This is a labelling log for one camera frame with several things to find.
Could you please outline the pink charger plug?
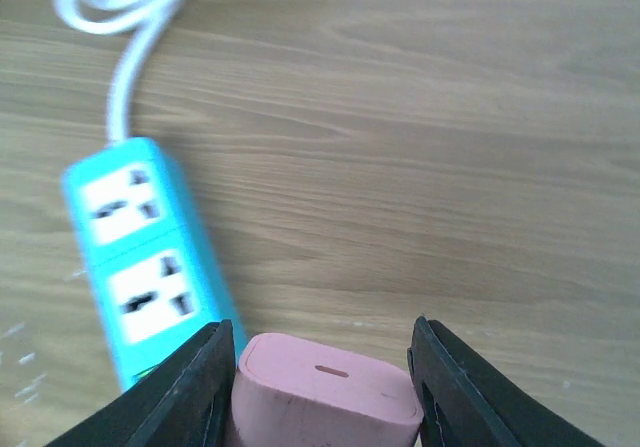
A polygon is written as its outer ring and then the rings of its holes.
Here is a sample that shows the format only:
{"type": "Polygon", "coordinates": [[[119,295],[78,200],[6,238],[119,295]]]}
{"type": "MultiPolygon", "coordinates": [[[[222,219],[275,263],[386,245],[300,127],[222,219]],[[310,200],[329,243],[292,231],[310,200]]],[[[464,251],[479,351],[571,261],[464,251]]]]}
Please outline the pink charger plug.
{"type": "Polygon", "coordinates": [[[423,410],[404,370],[281,333],[242,352],[227,446],[409,447],[423,410]]]}

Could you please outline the teal power strip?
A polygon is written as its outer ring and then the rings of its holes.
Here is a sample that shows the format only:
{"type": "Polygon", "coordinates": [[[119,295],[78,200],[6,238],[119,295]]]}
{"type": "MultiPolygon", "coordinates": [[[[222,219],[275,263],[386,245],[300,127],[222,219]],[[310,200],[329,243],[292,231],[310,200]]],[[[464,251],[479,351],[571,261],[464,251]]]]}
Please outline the teal power strip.
{"type": "Polygon", "coordinates": [[[249,337],[179,164],[134,137],[71,166],[62,187],[122,390],[209,322],[249,337]]]}

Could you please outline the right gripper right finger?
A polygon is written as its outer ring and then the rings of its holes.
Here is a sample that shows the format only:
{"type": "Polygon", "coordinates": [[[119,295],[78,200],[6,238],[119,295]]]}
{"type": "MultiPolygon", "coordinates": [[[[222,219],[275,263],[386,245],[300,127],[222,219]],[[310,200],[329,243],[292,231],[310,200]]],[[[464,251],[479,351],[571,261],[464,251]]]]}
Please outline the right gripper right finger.
{"type": "Polygon", "coordinates": [[[424,412],[424,446],[602,446],[437,320],[416,319],[407,358],[424,412]]]}

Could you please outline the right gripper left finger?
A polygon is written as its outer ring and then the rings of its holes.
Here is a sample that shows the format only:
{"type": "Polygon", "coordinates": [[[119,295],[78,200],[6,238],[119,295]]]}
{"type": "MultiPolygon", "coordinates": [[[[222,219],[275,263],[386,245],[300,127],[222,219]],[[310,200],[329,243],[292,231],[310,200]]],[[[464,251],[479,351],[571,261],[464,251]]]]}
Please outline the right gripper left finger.
{"type": "Polygon", "coordinates": [[[48,446],[221,446],[235,369],[232,323],[208,323],[133,387],[48,446]]]}

